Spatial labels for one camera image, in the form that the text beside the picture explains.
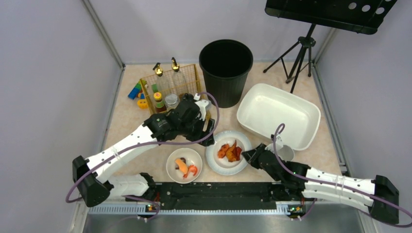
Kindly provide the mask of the white bowl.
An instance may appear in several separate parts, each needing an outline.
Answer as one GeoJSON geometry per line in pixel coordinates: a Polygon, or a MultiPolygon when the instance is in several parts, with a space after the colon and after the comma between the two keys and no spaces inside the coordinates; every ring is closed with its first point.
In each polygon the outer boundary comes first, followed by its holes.
{"type": "Polygon", "coordinates": [[[187,184],[195,181],[203,167],[203,160],[198,152],[189,148],[181,148],[175,150],[167,159],[166,171],[168,176],[180,184],[187,184]],[[188,171],[190,165],[195,165],[198,168],[198,173],[196,176],[189,174],[189,176],[184,179],[183,175],[188,171]]]}

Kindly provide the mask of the white paper plate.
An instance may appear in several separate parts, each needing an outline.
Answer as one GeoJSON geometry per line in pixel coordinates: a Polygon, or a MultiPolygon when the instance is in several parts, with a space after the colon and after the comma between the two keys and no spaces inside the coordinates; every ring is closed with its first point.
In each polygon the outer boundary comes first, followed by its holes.
{"type": "Polygon", "coordinates": [[[214,136],[215,143],[206,148],[206,159],[209,167],[216,173],[224,176],[231,176],[241,172],[248,163],[240,156],[239,161],[230,162],[227,157],[219,158],[218,151],[225,144],[229,146],[237,143],[237,146],[242,149],[242,152],[252,148],[248,137],[239,131],[223,131],[214,136]]]}

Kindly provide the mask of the red sauce bottle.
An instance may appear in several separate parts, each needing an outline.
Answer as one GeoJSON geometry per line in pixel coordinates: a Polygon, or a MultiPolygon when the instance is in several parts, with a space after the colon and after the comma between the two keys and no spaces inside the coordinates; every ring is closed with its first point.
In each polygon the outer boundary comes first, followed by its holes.
{"type": "Polygon", "coordinates": [[[155,107],[155,111],[156,113],[162,113],[167,111],[167,107],[163,101],[163,96],[160,92],[155,92],[154,93],[154,107],[155,107]]]}

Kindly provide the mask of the glass oil bottle dark liquid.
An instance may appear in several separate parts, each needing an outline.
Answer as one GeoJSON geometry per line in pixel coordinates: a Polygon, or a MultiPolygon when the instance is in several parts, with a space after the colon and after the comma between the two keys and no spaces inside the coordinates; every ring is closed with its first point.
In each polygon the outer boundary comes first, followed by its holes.
{"type": "Polygon", "coordinates": [[[173,70],[172,82],[174,84],[174,87],[176,89],[179,99],[182,100],[184,95],[186,93],[189,93],[187,79],[184,73],[180,70],[180,65],[176,61],[176,59],[172,57],[171,61],[172,61],[172,70],[173,70]]]}

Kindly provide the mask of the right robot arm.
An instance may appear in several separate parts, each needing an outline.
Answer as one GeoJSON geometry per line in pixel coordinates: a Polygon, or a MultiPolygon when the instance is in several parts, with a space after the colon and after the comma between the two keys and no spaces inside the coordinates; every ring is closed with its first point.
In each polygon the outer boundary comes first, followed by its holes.
{"type": "Polygon", "coordinates": [[[252,167],[262,169],[293,198],[323,199],[352,206],[387,224],[399,223],[399,191],[385,176],[359,179],[327,173],[308,165],[277,159],[265,144],[241,152],[252,167]]]}

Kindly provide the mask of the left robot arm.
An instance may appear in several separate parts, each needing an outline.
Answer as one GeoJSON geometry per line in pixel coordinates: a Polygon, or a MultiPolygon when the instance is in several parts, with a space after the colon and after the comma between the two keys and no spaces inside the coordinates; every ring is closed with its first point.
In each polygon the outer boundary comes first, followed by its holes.
{"type": "Polygon", "coordinates": [[[185,94],[175,109],[152,114],[135,131],[109,149],[87,158],[81,155],[74,158],[74,184],[65,201],[73,203],[83,200],[88,207],[101,204],[117,188],[109,181],[112,175],[136,157],[158,146],[212,145],[213,133],[220,119],[210,119],[206,131],[203,131],[203,126],[208,109],[214,105],[218,110],[219,106],[210,93],[204,94],[208,100],[201,98],[202,93],[185,94]]]}

